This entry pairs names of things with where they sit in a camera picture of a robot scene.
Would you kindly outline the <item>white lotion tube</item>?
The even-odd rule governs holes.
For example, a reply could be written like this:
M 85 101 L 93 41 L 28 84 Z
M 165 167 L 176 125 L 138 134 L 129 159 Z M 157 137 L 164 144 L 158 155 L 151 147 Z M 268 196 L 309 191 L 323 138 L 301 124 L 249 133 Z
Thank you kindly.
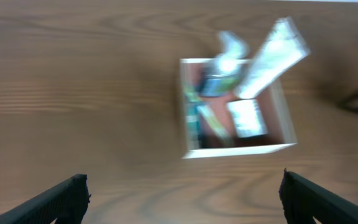
M 259 95 L 280 75 L 310 54 L 291 17 L 279 18 L 250 61 L 246 75 L 234 90 L 241 99 Z

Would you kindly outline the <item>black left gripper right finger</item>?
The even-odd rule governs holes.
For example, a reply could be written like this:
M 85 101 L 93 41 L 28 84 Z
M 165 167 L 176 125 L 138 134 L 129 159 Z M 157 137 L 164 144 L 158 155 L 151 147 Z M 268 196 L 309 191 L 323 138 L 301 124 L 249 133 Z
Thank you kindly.
M 288 224 L 358 224 L 358 205 L 292 171 L 284 171 L 279 189 Z

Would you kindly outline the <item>green white toothbrush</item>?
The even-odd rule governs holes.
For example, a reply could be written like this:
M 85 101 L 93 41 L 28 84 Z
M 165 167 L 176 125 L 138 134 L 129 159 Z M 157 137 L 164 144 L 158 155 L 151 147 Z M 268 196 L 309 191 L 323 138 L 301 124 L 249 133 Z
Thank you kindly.
M 219 122 L 211 107 L 201 99 L 191 85 L 184 84 L 183 91 L 189 101 L 195 104 L 196 109 L 212 129 L 213 133 L 218 137 L 222 145 L 231 147 L 234 144 L 234 141 L 226 131 L 225 127 Z

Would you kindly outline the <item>clear blue soap pump bottle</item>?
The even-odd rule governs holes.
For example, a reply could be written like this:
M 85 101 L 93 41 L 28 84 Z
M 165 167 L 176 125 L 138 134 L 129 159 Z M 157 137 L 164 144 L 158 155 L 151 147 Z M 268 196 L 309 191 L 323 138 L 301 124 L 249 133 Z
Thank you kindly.
M 242 64 L 249 53 L 248 44 L 233 31 L 220 31 L 222 52 L 201 69 L 198 92 L 202 97 L 219 97 L 229 92 L 241 78 Z

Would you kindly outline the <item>green red toothpaste tube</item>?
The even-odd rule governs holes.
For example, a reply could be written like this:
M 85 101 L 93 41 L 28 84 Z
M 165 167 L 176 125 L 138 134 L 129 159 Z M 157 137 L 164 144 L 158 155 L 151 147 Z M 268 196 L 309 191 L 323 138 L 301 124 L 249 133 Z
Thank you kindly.
M 186 126 L 188 128 L 188 137 L 190 150 L 199 149 L 201 144 L 201 125 L 198 106 L 195 103 L 186 104 Z

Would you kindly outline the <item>green white soap packet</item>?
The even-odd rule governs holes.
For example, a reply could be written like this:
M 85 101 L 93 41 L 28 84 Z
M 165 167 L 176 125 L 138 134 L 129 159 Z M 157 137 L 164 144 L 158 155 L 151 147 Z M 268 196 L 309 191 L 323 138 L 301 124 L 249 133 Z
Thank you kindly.
M 257 100 L 239 100 L 227 104 L 239 138 L 252 138 L 268 133 Z

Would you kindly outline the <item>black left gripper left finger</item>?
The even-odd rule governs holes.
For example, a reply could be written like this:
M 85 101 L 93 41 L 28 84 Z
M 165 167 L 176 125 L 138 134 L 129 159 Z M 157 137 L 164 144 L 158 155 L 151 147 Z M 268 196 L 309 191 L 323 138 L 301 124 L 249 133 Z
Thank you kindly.
M 81 224 L 90 203 L 87 175 L 76 174 L 0 215 L 0 224 Z

